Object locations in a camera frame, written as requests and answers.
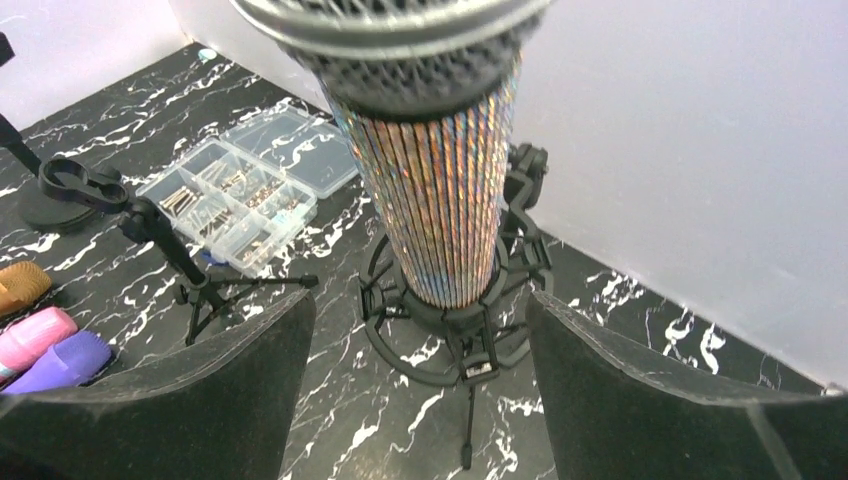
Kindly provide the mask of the clear plastic parts box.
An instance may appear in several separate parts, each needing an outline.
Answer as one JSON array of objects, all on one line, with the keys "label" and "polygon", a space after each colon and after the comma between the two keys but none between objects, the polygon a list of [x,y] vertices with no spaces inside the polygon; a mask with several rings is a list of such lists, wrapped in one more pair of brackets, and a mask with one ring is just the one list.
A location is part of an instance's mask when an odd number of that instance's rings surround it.
[{"label": "clear plastic parts box", "polygon": [[199,143],[137,194],[212,261],[257,277],[357,173],[329,119],[284,106]]}]

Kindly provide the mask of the glitter silver microphone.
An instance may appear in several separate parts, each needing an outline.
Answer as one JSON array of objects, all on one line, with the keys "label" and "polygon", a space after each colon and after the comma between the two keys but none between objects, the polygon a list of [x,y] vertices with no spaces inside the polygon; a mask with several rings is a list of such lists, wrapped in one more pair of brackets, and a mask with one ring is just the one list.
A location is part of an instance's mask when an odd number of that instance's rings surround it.
[{"label": "glitter silver microphone", "polygon": [[322,88],[410,289],[462,308],[495,262],[524,44],[545,1],[238,1]]}]

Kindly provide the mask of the purple microphone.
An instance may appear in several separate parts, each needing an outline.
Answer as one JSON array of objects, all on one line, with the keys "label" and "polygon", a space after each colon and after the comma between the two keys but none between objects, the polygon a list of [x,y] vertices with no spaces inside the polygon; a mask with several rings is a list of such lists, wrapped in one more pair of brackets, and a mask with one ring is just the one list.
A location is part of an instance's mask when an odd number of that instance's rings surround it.
[{"label": "purple microphone", "polygon": [[96,333],[79,331],[50,346],[3,394],[27,394],[77,387],[89,382],[112,358],[110,346]]}]

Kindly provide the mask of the black shock-mount stand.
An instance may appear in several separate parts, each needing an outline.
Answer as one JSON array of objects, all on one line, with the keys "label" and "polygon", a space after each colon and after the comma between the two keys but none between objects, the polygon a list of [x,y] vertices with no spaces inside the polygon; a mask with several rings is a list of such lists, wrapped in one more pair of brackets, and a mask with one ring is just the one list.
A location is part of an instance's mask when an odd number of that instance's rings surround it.
[{"label": "black shock-mount stand", "polygon": [[[472,466],[472,431],[478,385],[514,368],[530,352],[527,325],[495,323],[501,301],[525,284],[543,292],[553,290],[549,250],[529,216],[540,197],[547,175],[548,152],[530,143],[512,145],[508,155],[501,225],[495,243],[492,277],[482,296],[463,308],[426,304],[411,290],[385,232],[370,244],[358,275],[360,318],[368,340],[380,357],[409,379],[432,387],[463,386],[468,391],[468,415],[461,465]],[[451,365],[443,373],[426,371],[402,359],[383,338],[383,325],[410,321],[442,339]]]}]

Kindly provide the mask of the black tripod mic stand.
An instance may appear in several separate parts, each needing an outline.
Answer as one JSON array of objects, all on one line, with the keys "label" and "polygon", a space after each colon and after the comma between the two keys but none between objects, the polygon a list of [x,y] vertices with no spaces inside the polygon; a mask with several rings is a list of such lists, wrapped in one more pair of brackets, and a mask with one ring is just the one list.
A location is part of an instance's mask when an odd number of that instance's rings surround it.
[{"label": "black tripod mic stand", "polygon": [[187,346],[193,345],[213,320],[260,287],[299,285],[311,289],[319,284],[318,277],[311,274],[253,279],[212,276],[191,259],[162,210],[146,197],[129,194],[120,181],[91,173],[82,164],[62,157],[42,163],[37,178],[40,191],[54,200],[118,215],[119,228],[127,239],[137,244],[154,243],[167,263],[184,275],[185,281],[173,287],[173,296],[177,304],[192,308]]}]

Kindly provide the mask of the gold microphone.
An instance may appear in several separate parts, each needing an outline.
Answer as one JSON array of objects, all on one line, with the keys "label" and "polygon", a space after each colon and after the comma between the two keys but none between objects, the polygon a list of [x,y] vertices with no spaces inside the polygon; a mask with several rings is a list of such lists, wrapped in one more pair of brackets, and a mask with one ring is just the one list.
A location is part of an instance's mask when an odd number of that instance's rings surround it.
[{"label": "gold microphone", "polygon": [[50,276],[37,264],[21,261],[1,269],[1,316],[18,312],[44,295]]}]

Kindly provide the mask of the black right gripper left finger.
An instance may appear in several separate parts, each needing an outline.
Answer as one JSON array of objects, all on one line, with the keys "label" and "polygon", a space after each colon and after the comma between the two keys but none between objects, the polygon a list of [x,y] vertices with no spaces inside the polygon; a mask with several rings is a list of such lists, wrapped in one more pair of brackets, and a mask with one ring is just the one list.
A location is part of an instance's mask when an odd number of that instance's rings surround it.
[{"label": "black right gripper left finger", "polygon": [[262,315],[88,387],[1,399],[5,479],[276,479],[316,319]]}]

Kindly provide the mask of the pink microphone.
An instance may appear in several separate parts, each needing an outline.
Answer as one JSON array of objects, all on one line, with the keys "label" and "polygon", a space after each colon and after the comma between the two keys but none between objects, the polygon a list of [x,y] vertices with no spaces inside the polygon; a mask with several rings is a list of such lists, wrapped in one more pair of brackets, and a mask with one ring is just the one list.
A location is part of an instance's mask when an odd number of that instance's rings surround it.
[{"label": "pink microphone", "polygon": [[78,331],[62,309],[48,307],[15,323],[1,334],[1,382],[28,370],[47,349]]}]

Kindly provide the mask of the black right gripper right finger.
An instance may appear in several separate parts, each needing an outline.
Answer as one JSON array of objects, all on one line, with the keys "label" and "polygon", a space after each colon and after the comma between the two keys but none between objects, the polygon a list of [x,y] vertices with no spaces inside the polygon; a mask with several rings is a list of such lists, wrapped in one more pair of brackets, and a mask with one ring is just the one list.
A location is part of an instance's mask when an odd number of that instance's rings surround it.
[{"label": "black right gripper right finger", "polygon": [[534,293],[526,319],[562,479],[843,479],[847,398],[666,357]]}]

